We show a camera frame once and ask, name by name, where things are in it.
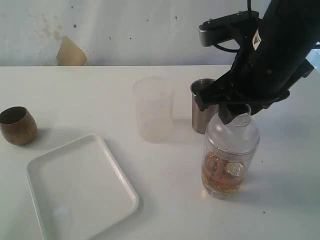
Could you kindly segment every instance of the white wall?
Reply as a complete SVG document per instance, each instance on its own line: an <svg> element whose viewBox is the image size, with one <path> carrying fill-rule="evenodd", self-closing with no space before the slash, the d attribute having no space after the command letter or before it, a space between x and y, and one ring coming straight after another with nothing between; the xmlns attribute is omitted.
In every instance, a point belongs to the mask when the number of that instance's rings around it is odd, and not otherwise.
<svg viewBox="0 0 320 240"><path fill-rule="evenodd" d="M252 9L263 15L269 2ZM246 0L0 0L0 66L56 65L62 36L88 65L230 64L233 54L201 46L198 26L246 9Z"/></svg>

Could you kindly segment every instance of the plastic cup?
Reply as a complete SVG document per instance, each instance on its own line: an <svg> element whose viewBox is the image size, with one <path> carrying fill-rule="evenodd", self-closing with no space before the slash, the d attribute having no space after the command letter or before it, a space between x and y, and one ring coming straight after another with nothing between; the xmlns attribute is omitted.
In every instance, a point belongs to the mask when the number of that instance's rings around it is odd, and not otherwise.
<svg viewBox="0 0 320 240"><path fill-rule="evenodd" d="M133 86L139 135L150 143L166 140L173 129L173 86L165 78L145 77Z"/></svg>

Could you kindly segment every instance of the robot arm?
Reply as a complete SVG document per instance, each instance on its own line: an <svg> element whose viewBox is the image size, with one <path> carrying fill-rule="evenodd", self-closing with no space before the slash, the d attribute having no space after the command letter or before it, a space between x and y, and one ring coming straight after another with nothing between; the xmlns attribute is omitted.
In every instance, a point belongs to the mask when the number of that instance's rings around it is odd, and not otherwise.
<svg viewBox="0 0 320 240"><path fill-rule="evenodd" d="M218 104L228 124L246 104L254 115L289 97L289 88L314 69L306 56L320 40L319 10L319 0L272 0L263 19L249 9L199 26L204 47L237 52L230 71L196 94L199 108ZM219 45L232 39L239 49Z"/></svg>

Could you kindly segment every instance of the label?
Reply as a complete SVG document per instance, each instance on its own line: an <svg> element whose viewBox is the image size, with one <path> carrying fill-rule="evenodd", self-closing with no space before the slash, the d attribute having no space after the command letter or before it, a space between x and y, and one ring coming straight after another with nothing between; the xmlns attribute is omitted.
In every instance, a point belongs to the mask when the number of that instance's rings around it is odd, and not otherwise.
<svg viewBox="0 0 320 240"><path fill-rule="evenodd" d="M256 30L255 35L253 36L252 39L252 45L254 50L257 50L257 48L259 47L260 43L261 43L261 37L259 35L259 29Z"/></svg>

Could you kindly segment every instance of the brown liquid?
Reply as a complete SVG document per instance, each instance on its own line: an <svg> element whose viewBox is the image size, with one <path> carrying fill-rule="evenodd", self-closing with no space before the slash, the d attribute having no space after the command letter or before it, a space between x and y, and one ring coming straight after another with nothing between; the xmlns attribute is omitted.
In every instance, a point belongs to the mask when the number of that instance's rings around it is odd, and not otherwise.
<svg viewBox="0 0 320 240"><path fill-rule="evenodd" d="M236 192L243 177L233 176L227 172L229 161L208 154L202 165L202 182L210 190L218 193L231 194Z"/></svg>

